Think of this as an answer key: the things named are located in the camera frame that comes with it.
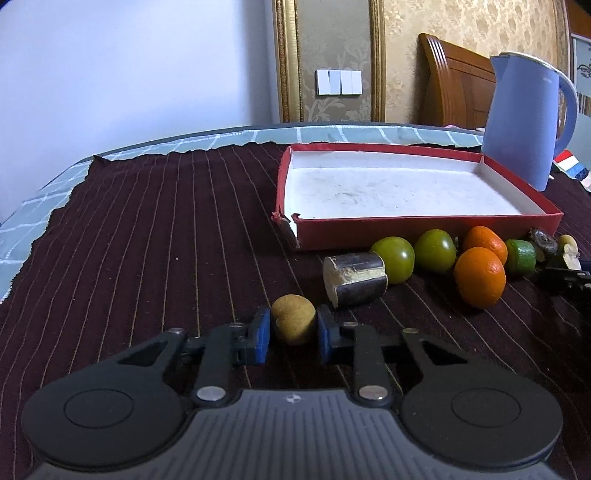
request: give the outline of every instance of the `blue kettle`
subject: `blue kettle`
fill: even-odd
[[[577,92],[564,73],[531,55],[504,51],[491,63],[496,86],[482,153],[543,192],[552,161],[573,136]],[[566,123],[556,139],[559,90],[566,100]]]

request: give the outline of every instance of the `orange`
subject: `orange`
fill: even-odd
[[[487,248],[466,250],[457,259],[453,276],[464,301],[477,309],[492,307],[505,290],[505,269]]]
[[[462,250],[466,251],[474,247],[484,247],[493,252],[501,263],[507,262],[507,246],[501,237],[485,226],[472,228],[464,238]]]

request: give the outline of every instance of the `green tomato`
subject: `green tomato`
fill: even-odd
[[[374,243],[371,248],[384,260],[388,283],[407,281],[414,270],[414,250],[404,238],[389,236]]]
[[[456,246],[443,230],[429,230],[414,244],[417,265],[425,270],[444,273],[456,262]]]

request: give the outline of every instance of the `maroon striped tablecloth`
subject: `maroon striped tablecloth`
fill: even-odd
[[[284,147],[248,144],[134,160],[95,158],[87,179],[54,211],[0,306],[0,480],[33,457],[20,412],[42,385],[179,326],[193,334],[245,319],[277,297],[326,301],[321,256],[288,250],[270,221]],[[591,200],[559,175],[547,196],[591,258]],[[382,300],[339,313],[383,333],[416,327],[548,388],[565,416],[550,463],[591,478],[591,321],[528,280],[507,285],[485,312],[447,277],[415,274]],[[348,372],[318,364],[314,346],[271,348],[236,385],[338,387]]]

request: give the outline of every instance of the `silver rivet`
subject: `silver rivet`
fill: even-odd
[[[204,401],[218,401],[226,396],[226,391],[222,387],[210,385],[209,387],[201,387],[197,390],[197,397]]]
[[[388,396],[388,390],[380,385],[365,385],[359,389],[359,396],[365,400],[383,400]]]

